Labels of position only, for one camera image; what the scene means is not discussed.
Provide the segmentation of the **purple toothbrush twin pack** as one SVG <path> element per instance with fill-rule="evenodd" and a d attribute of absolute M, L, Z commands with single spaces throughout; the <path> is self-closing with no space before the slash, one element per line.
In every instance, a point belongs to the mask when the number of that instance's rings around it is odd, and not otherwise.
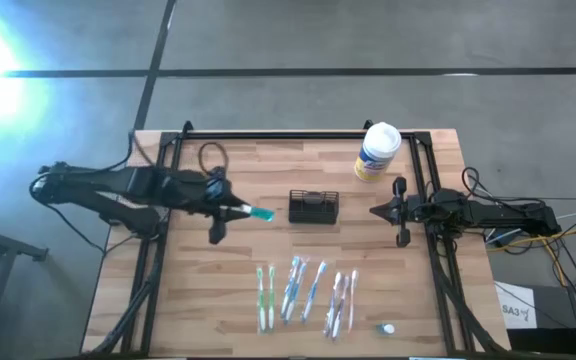
<path fill-rule="evenodd" d="M 337 340 L 340 335 L 348 285 L 349 277 L 337 272 L 323 330 L 324 336 L 332 340 Z"/>

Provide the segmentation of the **pink single toothbrush pack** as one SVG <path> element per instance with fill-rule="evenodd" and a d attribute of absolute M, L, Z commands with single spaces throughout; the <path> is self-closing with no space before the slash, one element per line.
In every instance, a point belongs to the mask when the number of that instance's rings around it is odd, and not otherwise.
<path fill-rule="evenodd" d="M 350 302 L 349 302 L 349 318 L 348 318 L 348 333 L 350 333 L 353 329 L 354 324 L 354 299 L 355 299 L 355 289 L 357 287 L 359 277 L 358 269 L 353 269 L 351 272 L 351 279 L 350 279 Z"/>

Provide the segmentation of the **blue single toothbrush pack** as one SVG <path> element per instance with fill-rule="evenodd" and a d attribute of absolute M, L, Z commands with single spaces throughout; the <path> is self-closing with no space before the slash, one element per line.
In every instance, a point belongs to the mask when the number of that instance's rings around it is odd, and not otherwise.
<path fill-rule="evenodd" d="M 326 268 L 327 268 L 327 263 L 325 261 L 321 261 L 319 266 L 318 266 L 315 278 L 314 278 L 312 285 L 309 289 L 304 309 L 303 309 L 301 316 L 300 316 L 300 320 L 302 323 L 306 323 L 308 320 L 308 317 L 310 315 L 310 312 L 312 310 L 313 303 L 314 303 L 314 300 L 316 297 L 316 293 L 317 293 L 320 279 L 323 276 L 323 274 L 325 273 Z"/>

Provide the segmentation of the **black metal table frame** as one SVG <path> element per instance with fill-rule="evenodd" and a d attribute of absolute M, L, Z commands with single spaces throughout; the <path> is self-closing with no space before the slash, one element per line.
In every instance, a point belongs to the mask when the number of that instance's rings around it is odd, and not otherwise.
<path fill-rule="evenodd" d="M 372 215 L 387 202 L 395 177 L 404 176 L 410 193 L 429 178 L 460 186 L 463 157 L 452 130 L 432 130 L 405 141 L 385 177 L 377 183 L 357 178 L 354 162 L 362 131 L 195 131 L 183 141 L 180 164 L 229 164 L 234 193 L 275 212 L 272 222 L 245 219 L 229 224 L 217 245 L 208 241 L 210 220 L 174 212 L 163 256 L 163 273 L 153 306 L 154 319 L 138 318 L 133 352 L 150 357 L 357 357 L 441 356 L 461 347 L 459 320 L 442 322 L 424 230 L 411 226 L 411 242 L 395 243 L 396 229 Z M 291 190 L 334 191 L 340 195 L 334 225 L 290 223 Z M 257 330 L 258 266 L 275 266 L 274 287 L 282 293 L 294 256 L 309 264 L 312 284 L 327 263 L 306 323 L 277 322 L 272 332 Z M 350 279 L 355 289 L 354 324 L 348 333 Z M 324 327 L 337 272 L 349 277 L 337 340 Z M 390 336 L 376 325 L 395 326 Z"/>

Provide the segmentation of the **Lysol wipes canister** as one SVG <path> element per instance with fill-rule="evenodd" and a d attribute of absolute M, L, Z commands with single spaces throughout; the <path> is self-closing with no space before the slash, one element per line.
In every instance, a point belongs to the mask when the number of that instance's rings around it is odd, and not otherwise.
<path fill-rule="evenodd" d="M 388 169 L 402 143 L 399 130 L 386 123 L 372 125 L 364 136 L 355 161 L 354 171 L 359 179 L 377 181 Z"/>

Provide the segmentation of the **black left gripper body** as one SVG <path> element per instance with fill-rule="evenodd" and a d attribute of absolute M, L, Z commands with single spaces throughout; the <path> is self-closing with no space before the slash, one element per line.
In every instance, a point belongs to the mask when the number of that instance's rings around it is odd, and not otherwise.
<path fill-rule="evenodd" d="M 224 179 L 224 193 L 223 197 L 217 201 L 210 201 L 206 198 L 206 183 L 211 178 Z M 212 218 L 212 225 L 209 229 L 209 242 L 217 245 L 226 236 L 226 223 L 220 217 L 222 209 L 220 205 L 227 201 L 233 201 L 232 185 L 226 178 L 224 169 L 212 169 L 209 172 L 190 172 L 190 212 L 193 214 L 201 214 L 206 217 Z"/>

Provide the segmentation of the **blue toothbrush twin pack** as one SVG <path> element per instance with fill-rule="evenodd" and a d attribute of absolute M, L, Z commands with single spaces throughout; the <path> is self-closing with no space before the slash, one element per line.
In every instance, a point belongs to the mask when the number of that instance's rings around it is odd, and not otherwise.
<path fill-rule="evenodd" d="M 299 289 L 305 276 L 306 268 L 307 260 L 305 258 L 295 256 L 292 259 L 291 271 L 286 289 L 284 291 L 284 298 L 282 300 L 280 312 L 280 317 L 285 325 L 291 321 Z"/>

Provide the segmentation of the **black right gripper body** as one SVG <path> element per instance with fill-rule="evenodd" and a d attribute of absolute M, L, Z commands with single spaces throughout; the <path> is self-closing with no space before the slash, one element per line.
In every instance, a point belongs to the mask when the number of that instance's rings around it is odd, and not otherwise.
<path fill-rule="evenodd" d="M 399 213 L 405 217 L 405 221 L 401 224 L 395 224 L 399 227 L 396 237 L 396 245 L 399 248 L 406 247 L 410 243 L 411 235 L 410 230 L 407 228 L 406 223 L 421 222 L 422 210 L 426 206 L 424 199 L 419 195 L 405 196 L 407 191 L 407 180 L 404 177 L 397 177 L 393 182 L 393 194 L 397 197 L 403 197 L 405 202 L 401 204 L 398 210 Z"/>

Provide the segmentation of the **green toothbrush twin pack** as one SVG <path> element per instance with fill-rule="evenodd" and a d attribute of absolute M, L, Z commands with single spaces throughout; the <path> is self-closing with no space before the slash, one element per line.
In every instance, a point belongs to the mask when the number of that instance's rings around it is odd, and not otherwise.
<path fill-rule="evenodd" d="M 275 266 L 267 266 L 264 272 L 262 266 L 256 269 L 257 275 L 257 323 L 259 333 L 268 333 L 274 330 L 275 319 Z"/>

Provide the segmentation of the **white paper sign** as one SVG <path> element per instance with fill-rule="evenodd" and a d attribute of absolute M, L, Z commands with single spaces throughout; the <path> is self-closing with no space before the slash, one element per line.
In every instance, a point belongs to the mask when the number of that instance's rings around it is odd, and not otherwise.
<path fill-rule="evenodd" d="M 499 281 L 495 289 L 507 330 L 537 327 L 533 289 Z"/>

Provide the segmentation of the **black case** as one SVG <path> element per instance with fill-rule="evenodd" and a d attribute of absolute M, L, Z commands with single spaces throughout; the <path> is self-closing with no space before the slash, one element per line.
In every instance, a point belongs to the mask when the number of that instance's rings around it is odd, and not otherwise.
<path fill-rule="evenodd" d="M 576 298 L 570 287 L 534 290 L 537 327 L 507 330 L 514 350 L 576 355 Z"/>

